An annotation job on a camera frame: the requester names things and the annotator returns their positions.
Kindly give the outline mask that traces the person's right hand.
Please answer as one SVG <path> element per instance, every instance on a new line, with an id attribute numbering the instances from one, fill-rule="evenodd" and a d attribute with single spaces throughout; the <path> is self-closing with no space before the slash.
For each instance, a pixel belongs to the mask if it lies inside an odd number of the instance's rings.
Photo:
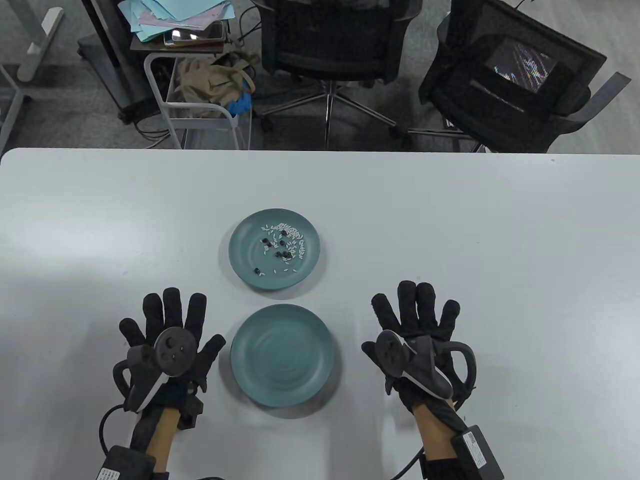
<path id="1" fill-rule="evenodd" d="M 460 315 L 460 304 L 457 301 L 448 300 L 442 308 L 439 321 L 437 321 L 435 315 L 436 295 L 434 287 L 430 283 L 420 282 L 416 285 L 413 281 L 405 279 L 398 284 L 397 297 L 399 319 L 385 294 L 378 293 L 371 299 L 375 317 L 383 330 L 392 330 L 403 339 L 428 335 L 436 341 L 451 340 L 457 318 Z M 361 349 L 382 370 L 375 353 L 375 343 L 363 342 Z M 451 382 L 454 409 L 459 409 L 460 405 L 473 393 L 474 384 L 466 386 L 460 379 L 455 371 L 453 357 L 450 353 L 438 355 L 435 359 L 435 366 Z M 391 389 L 398 392 L 400 401 L 412 414 L 413 407 L 425 405 L 432 412 L 435 412 L 435 407 L 442 405 L 441 400 L 428 395 L 408 379 L 391 379 L 389 377 L 385 389 L 387 393 L 390 393 Z"/>

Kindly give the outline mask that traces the person's left hand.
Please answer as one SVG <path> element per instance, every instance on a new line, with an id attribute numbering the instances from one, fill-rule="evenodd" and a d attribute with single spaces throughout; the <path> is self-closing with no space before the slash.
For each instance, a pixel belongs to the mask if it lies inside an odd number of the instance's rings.
<path id="1" fill-rule="evenodd" d="M 202 412 L 197 391 L 207 390 L 207 375 L 226 345 L 226 339 L 215 334 L 200 346 L 206 306 L 206 296 L 195 293 L 182 318 L 180 292 L 170 287 L 142 300 L 145 331 L 132 318 L 121 320 L 119 331 L 129 350 L 126 359 L 114 366 L 113 377 L 125 397 L 124 410 L 151 414 L 174 409 L 192 427 Z"/>

